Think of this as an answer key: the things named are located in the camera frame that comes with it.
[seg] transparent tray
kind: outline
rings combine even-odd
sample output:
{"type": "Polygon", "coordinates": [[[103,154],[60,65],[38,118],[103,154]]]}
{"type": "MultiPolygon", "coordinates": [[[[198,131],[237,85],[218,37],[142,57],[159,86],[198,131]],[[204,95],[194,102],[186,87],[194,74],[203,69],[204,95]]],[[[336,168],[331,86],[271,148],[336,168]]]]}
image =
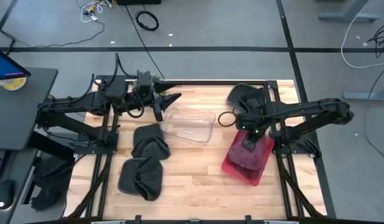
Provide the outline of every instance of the transparent tray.
{"type": "Polygon", "coordinates": [[[166,109],[161,129],[166,136],[204,146],[211,139],[215,113],[173,103],[166,109]]]}

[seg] computer monitor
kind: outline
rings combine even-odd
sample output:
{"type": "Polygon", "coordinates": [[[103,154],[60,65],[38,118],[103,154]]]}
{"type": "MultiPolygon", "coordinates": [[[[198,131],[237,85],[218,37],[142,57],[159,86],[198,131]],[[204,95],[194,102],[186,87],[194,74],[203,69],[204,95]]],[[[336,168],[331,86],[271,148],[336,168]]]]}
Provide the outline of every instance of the computer monitor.
{"type": "Polygon", "coordinates": [[[30,73],[0,51],[0,80],[29,77],[30,73]]]}

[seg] red plastic bin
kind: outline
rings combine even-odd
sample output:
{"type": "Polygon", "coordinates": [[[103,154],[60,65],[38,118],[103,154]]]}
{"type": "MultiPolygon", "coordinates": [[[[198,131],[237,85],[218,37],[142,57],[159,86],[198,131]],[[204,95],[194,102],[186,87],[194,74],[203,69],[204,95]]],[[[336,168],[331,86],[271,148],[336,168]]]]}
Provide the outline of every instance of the red plastic bin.
{"type": "Polygon", "coordinates": [[[227,156],[222,162],[222,170],[240,181],[250,184],[252,186],[257,186],[260,182],[262,173],[264,172],[265,165],[269,159],[269,155],[271,154],[274,141],[273,139],[263,136],[257,143],[257,145],[254,148],[254,153],[248,153],[248,158],[251,160],[256,160],[257,162],[254,165],[254,168],[252,167],[245,167],[244,164],[240,165],[239,163],[236,163],[235,161],[231,160],[230,158],[230,151],[233,150],[232,155],[235,153],[235,150],[242,151],[245,149],[243,146],[241,146],[243,140],[246,138],[248,131],[245,130],[239,130],[232,142],[232,145],[230,146],[227,156]]]}

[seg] black cloth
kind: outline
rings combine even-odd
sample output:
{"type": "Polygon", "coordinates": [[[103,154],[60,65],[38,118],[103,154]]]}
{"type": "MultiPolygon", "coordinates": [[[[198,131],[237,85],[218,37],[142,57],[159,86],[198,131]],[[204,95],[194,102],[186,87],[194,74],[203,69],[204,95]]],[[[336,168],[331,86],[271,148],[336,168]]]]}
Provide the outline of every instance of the black cloth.
{"type": "Polygon", "coordinates": [[[57,157],[50,157],[40,162],[33,172],[33,181],[41,188],[38,196],[32,199],[31,207],[37,211],[55,205],[66,193],[71,178],[73,162],[66,162],[57,157]]]}
{"type": "Polygon", "coordinates": [[[265,103],[265,91],[251,85],[237,84],[229,93],[227,101],[239,110],[253,113],[258,106],[265,103]]]}
{"type": "Polygon", "coordinates": [[[127,194],[138,193],[145,200],[154,201],[160,196],[161,184],[162,166],[160,162],[154,157],[135,158],[129,159],[123,164],[118,189],[127,194]]]}
{"type": "Polygon", "coordinates": [[[134,188],[134,182],[130,180],[134,179],[136,169],[145,160],[146,158],[134,158],[124,162],[118,179],[119,191],[131,195],[140,195],[134,188]]]}
{"type": "Polygon", "coordinates": [[[168,145],[164,142],[159,123],[136,128],[133,144],[134,149],[131,154],[134,158],[152,156],[158,160],[164,160],[171,155],[168,145]]]}

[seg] concrete floor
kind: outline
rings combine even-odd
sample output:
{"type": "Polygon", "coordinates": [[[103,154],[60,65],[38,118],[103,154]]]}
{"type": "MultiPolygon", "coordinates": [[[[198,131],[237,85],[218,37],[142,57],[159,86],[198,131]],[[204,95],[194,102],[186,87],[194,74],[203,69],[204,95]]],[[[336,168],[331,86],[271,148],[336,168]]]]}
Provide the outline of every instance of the concrete floor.
{"type": "MultiPolygon", "coordinates": [[[[9,2],[0,0],[0,19],[9,2]]],[[[320,21],[317,16],[320,12],[346,10],[352,2],[283,0],[294,46],[339,48],[349,24],[320,21]]],[[[174,47],[287,47],[276,1],[163,0],[161,5],[146,7],[160,21],[157,31],[140,31],[148,47],[168,47],[169,44],[174,47]]],[[[129,7],[131,15],[141,9],[141,6],[129,7]]],[[[354,24],[346,47],[362,47],[384,24],[384,0],[370,1],[364,11],[378,13],[382,18],[373,23],[354,24]]],[[[105,23],[104,33],[67,47],[142,46],[128,15],[118,7],[104,8],[98,17],[105,23]]],[[[29,45],[77,41],[100,29],[99,24],[80,21],[80,10],[72,0],[21,0],[4,26],[6,32],[29,45]]],[[[7,37],[0,35],[0,47],[9,43],[7,37]]],[[[294,79],[286,52],[152,52],[151,55],[166,78],[294,79]]],[[[119,52],[119,56],[130,73],[137,69],[157,73],[145,52],[119,52]]],[[[354,65],[384,61],[384,54],[379,59],[374,54],[363,53],[345,56],[354,65]]],[[[23,52],[12,53],[11,57],[24,67],[59,69],[52,89],[57,97],[81,95],[91,73],[110,74],[114,67],[113,52],[23,52]]],[[[351,68],[335,53],[297,53],[297,59],[309,100],[341,98],[345,91],[369,91],[384,68],[351,68]]],[[[383,88],[384,77],[375,91],[383,88]]],[[[338,218],[384,222],[384,160],[364,138],[364,103],[349,103],[355,113],[350,124],[326,126],[317,132],[335,211],[338,218]]],[[[384,103],[370,103],[367,111],[368,135],[384,152],[384,103]]],[[[54,219],[61,212],[57,209],[46,217],[39,216],[41,221],[54,219]]]]}

